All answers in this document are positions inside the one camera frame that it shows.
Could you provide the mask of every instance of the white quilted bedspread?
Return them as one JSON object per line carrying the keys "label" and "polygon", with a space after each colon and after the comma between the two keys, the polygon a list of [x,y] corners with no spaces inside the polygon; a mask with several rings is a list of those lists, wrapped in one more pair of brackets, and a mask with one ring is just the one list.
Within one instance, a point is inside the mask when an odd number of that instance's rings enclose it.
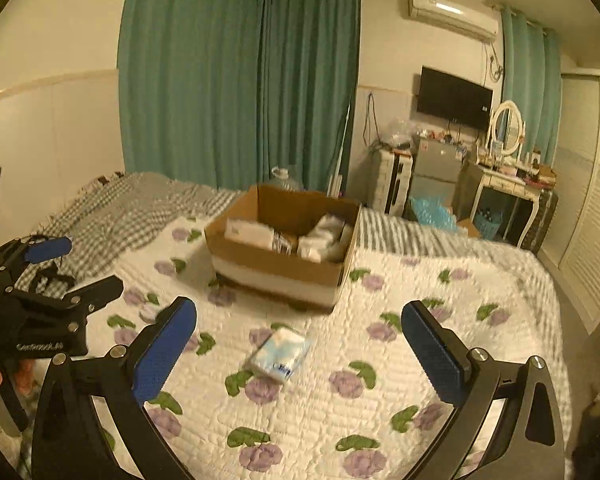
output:
{"label": "white quilted bedspread", "polygon": [[[516,282],[490,264],[357,250],[352,279],[324,316],[210,286],[204,225],[179,218],[124,254],[113,272],[125,292],[90,316],[87,330],[90,354],[103,355],[129,344],[155,303],[179,295],[196,302],[196,333],[146,408],[198,480],[403,478],[450,413],[399,333],[410,300],[427,299],[469,348],[513,362],[537,353],[552,369]],[[241,372],[276,323],[313,340],[283,386]],[[138,474],[106,406],[96,406],[120,465]],[[467,466],[479,460],[497,416],[492,410]]]}

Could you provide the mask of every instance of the blue gripper pad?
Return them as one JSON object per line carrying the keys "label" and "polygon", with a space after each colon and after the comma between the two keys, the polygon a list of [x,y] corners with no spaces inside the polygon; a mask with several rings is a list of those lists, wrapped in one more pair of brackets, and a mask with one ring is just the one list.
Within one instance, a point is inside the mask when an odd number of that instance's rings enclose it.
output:
{"label": "blue gripper pad", "polygon": [[47,260],[53,260],[60,256],[65,256],[71,252],[71,240],[66,236],[62,238],[52,238],[30,245],[25,253],[24,259],[30,264],[40,264]]}
{"label": "blue gripper pad", "polygon": [[182,304],[134,368],[133,393],[140,406],[158,396],[196,329],[196,304],[189,298],[180,297],[175,301]]}
{"label": "blue gripper pad", "polygon": [[410,302],[402,308],[400,323],[402,333],[440,400],[460,406],[466,397],[462,368],[451,357],[429,322]]}

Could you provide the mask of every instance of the teal curtain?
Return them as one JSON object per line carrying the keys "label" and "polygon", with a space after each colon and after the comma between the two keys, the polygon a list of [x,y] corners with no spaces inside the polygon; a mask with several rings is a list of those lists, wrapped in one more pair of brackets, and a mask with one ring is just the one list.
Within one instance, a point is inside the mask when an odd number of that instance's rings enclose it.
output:
{"label": "teal curtain", "polygon": [[125,0],[118,45],[127,171],[245,189],[259,177],[258,0]]}
{"label": "teal curtain", "polygon": [[343,180],[348,167],[360,0],[260,0],[260,8],[260,171],[293,165],[306,188],[326,190],[343,142]]}
{"label": "teal curtain", "polygon": [[538,147],[551,164],[560,120],[560,43],[554,30],[526,22],[521,12],[502,11],[505,77],[502,100],[512,100],[526,122],[523,153]]}

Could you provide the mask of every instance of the television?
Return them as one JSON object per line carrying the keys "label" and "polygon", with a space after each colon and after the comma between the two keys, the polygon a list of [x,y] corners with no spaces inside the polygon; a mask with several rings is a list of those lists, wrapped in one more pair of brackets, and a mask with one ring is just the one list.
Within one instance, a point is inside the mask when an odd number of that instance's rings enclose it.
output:
{"label": "television", "polygon": [[417,111],[486,132],[492,96],[489,88],[423,66]]}

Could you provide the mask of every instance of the wall-mounted air conditioner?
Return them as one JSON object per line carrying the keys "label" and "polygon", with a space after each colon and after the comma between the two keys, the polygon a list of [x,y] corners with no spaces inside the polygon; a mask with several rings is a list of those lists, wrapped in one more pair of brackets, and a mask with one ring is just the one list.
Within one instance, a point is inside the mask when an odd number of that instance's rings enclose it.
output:
{"label": "wall-mounted air conditioner", "polygon": [[499,30],[498,20],[491,16],[446,0],[409,0],[409,16],[481,41],[494,41]]}

